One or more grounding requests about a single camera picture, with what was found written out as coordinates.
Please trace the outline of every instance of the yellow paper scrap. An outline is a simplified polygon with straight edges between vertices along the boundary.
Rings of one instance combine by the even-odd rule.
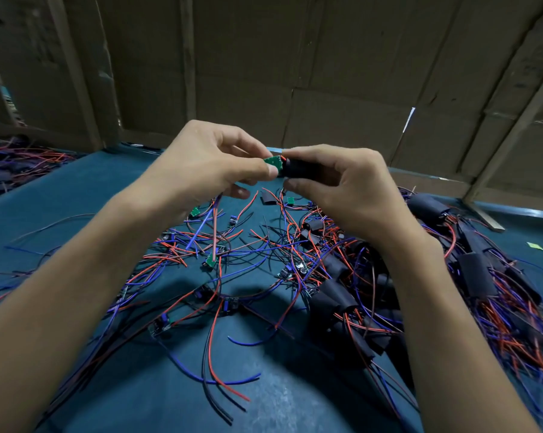
[[[527,241],[528,246],[532,247],[533,249],[543,250],[543,247],[540,245],[537,245],[536,243],[530,243]]]

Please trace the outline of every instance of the forearm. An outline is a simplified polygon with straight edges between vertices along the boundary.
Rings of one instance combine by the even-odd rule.
[[[408,234],[383,256],[426,431],[539,431],[455,288],[439,242]]]
[[[32,429],[159,231],[121,193],[0,305],[0,431]]]

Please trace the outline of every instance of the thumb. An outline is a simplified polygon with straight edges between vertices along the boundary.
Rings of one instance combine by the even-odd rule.
[[[326,194],[331,190],[331,187],[327,185],[303,178],[287,179],[283,183],[283,188],[293,191],[294,193],[297,193],[298,195],[303,196],[306,199],[310,199],[320,205]]]
[[[261,158],[233,157],[230,161],[230,176],[233,182],[237,181],[271,181],[277,177],[278,170],[275,166],[267,164]]]

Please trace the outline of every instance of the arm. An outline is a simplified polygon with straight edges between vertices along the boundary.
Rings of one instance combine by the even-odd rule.
[[[0,431],[31,431],[149,244],[236,181],[270,180],[269,151],[231,126],[190,122],[0,305]]]
[[[404,316],[426,431],[538,432],[455,288],[440,243],[412,216],[382,156],[333,146],[282,155],[322,164],[322,183],[297,179],[284,187],[313,200],[382,254]]]

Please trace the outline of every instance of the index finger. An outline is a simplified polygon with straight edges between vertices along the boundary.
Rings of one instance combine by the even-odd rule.
[[[319,144],[285,149],[281,154],[286,158],[318,163],[343,173],[349,165],[348,150],[344,147]]]
[[[267,150],[267,147],[261,141],[253,138],[240,127],[228,126],[226,124],[215,124],[215,126],[214,133],[218,146],[228,148],[236,146],[254,158],[269,158],[271,156],[271,152]]]

